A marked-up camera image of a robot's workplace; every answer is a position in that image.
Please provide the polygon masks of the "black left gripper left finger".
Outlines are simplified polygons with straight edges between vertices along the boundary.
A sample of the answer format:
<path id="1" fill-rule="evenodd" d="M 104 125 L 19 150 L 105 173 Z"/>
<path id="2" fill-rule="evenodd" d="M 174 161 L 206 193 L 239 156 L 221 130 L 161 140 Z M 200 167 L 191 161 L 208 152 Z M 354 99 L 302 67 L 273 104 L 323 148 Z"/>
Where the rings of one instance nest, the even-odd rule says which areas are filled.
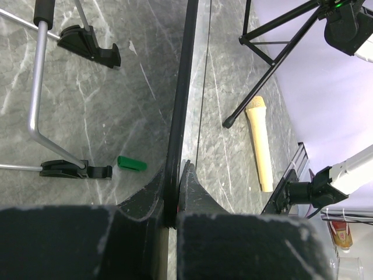
<path id="1" fill-rule="evenodd" d="M 119 205 L 1 208 L 2 279 L 166 279 L 162 170 Z"/>

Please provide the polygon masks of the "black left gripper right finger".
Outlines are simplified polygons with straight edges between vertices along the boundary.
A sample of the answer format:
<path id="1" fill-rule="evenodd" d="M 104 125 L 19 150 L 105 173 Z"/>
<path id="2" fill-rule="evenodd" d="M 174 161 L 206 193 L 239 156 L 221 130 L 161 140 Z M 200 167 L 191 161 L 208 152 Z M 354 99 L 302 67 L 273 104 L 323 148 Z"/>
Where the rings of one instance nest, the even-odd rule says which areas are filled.
<path id="1" fill-rule="evenodd" d="M 185 165 L 177 215 L 178 279 L 333 279 L 312 224 L 286 215 L 231 214 Z"/>

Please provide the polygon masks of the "green marker cap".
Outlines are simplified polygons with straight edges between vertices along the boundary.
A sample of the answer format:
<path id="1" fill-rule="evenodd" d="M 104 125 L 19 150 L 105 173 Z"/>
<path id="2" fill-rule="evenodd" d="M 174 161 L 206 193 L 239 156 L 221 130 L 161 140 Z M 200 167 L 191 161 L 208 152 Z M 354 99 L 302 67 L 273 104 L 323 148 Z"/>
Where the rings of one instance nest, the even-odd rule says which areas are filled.
<path id="1" fill-rule="evenodd" d="M 131 159 L 125 156 L 117 157 L 117 165 L 120 169 L 142 172 L 147 169 L 147 164 L 139 160 Z"/>

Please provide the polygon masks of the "white whiteboard with black frame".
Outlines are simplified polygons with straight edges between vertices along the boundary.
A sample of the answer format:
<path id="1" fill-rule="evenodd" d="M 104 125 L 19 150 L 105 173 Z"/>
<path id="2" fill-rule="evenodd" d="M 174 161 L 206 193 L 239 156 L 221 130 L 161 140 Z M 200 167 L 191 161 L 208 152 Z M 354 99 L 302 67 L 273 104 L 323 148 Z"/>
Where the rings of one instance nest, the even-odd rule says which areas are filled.
<path id="1" fill-rule="evenodd" d="M 211 1 L 188 1 L 164 175 L 164 223 L 175 227 L 182 172 L 198 158 Z"/>

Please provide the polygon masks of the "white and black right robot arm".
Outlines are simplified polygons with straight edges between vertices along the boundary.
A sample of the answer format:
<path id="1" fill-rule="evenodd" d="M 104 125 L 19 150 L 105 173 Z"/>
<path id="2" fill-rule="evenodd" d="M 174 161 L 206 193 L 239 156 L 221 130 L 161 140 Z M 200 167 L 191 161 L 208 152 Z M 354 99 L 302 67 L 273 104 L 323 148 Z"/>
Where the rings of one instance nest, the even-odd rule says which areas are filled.
<path id="1" fill-rule="evenodd" d="M 333 48 L 372 62 L 372 10 L 363 1 L 321 1 L 326 18 L 325 41 Z M 319 171 L 310 182 L 287 181 L 282 197 L 290 205 L 316 209 L 336 204 L 372 181 L 372 147 Z"/>

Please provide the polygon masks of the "orange labelled bottle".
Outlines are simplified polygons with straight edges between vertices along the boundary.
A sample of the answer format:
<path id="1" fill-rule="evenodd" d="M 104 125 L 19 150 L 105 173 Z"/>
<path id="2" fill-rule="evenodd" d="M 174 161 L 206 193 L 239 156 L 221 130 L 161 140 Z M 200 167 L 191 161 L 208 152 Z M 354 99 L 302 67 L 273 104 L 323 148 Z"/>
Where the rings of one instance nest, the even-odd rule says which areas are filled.
<path id="1" fill-rule="evenodd" d="M 348 253 L 353 245 L 351 230 L 347 222 L 332 220 L 328 222 L 333 242 Z"/>

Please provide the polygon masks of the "clear plastic cup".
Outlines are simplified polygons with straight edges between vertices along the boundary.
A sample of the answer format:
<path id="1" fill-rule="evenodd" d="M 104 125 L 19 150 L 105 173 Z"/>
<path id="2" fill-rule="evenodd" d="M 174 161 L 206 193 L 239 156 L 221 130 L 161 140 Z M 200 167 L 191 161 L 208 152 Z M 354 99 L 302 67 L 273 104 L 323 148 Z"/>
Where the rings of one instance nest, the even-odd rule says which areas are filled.
<path id="1" fill-rule="evenodd" d="M 363 264 L 358 257 L 338 258 L 332 264 L 333 273 L 337 280 L 363 280 Z"/>

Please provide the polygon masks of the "beige microphone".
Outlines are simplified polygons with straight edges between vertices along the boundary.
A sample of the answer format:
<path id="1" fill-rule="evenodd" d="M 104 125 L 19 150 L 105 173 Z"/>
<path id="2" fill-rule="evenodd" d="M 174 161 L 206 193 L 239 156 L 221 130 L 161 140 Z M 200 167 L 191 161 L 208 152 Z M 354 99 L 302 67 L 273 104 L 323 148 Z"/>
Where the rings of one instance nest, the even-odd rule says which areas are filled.
<path id="1" fill-rule="evenodd" d="M 259 182 L 262 191 L 270 193 L 273 191 L 273 171 L 266 127 L 266 105 L 263 97 L 255 96 L 247 105 L 245 112 L 251 125 Z"/>

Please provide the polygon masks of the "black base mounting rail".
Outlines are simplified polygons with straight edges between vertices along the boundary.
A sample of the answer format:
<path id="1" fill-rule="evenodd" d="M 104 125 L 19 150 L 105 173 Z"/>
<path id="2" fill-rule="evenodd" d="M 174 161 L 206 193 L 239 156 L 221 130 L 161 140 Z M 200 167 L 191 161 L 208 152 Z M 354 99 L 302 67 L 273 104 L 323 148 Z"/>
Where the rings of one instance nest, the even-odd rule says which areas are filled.
<path id="1" fill-rule="evenodd" d="M 286 187 L 290 183 L 310 181 L 311 175 L 308 169 L 309 158 L 307 151 L 304 144 L 300 142 L 295 155 L 291 159 L 286 171 L 271 194 L 261 214 L 297 216 L 298 207 L 290 205 L 286 194 Z"/>

